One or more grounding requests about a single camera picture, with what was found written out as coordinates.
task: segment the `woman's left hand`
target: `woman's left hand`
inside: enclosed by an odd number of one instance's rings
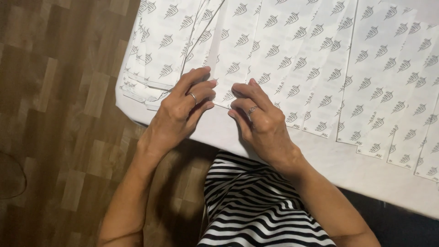
[[[210,67],[192,69],[180,78],[137,143],[138,153],[160,160],[195,129],[203,112],[214,107],[217,82],[195,84],[209,73]]]

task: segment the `table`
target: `table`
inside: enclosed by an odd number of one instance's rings
[[[418,9],[417,21],[439,24],[439,1],[392,0],[392,3]],[[125,67],[127,55],[122,63]],[[121,85],[119,74],[116,87]],[[155,111],[116,90],[116,105],[133,121],[148,125]],[[257,155],[239,137],[236,122],[227,115],[228,109],[215,106],[200,119],[190,139],[226,151],[259,160]],[[434,182],[413,175],[413,171],[356,154],[356,146],[335,142],[336,133],[324,139],[310,133],[289,128],[291,139],[302,150],[307,160],[329,181],[338,187],[382,200],[416,213],[439,219],[439,190]]]

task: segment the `striped shirt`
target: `striped shirt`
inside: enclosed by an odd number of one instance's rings
[[[334,247],[290,182],[265,164],[220,151],[204,187],[209,226],[198,247]]]

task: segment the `laminate floor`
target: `laminate floor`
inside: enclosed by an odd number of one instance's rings
[[[115,106],[139,0],[0,1],[0,246],[94,246],[143,128]],[[147,246],[193,246],[217,149],[157,168]],[[26,175],[23,179],[20,165]]]

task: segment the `cable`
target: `cable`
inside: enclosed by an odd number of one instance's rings
[[[12,198],[15,198],[15,197],[18,197],[18,196],[22,195],[26,191],[26,188],[27,188],[27,177],[26,177],[26,174],[25,174],[25,171],[24,171],[23,167],[20,165],[20,162],[16,158],[14,158],[12,155],[4,153],[2,151],[0,151],[0,153],[8,156],[12,161],[14,161],[18,165],[18,167],[20,168],[20,171],[23,174],[23,178],[25,180],[25,186],[24,186],[23,190],[20,193],[18,193],[17,195],[14,195],[14,196],[10,196],[10,197],[5,197],[5,198],[1,198],[0,197],[0,200],[12,199]]]

